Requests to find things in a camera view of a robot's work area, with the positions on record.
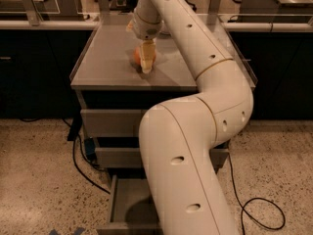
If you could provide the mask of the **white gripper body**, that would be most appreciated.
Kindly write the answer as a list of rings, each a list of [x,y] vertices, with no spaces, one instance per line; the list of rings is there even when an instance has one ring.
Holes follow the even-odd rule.
[[[138,0],[132,23],[135,35],[141,40],[156,38],[162,25],[161,16],[151,0]]]

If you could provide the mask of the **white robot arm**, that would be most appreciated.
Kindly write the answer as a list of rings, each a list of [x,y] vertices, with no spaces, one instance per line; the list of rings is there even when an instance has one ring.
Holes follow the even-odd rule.
[[[239,235],[209,156],[247,124],[253,96],[244,72],[185,0],[139,0],[131,21],[146,44],[165,25],[195,80],[193,95],[159,103],[139,127],[141,158],[164,235]]]

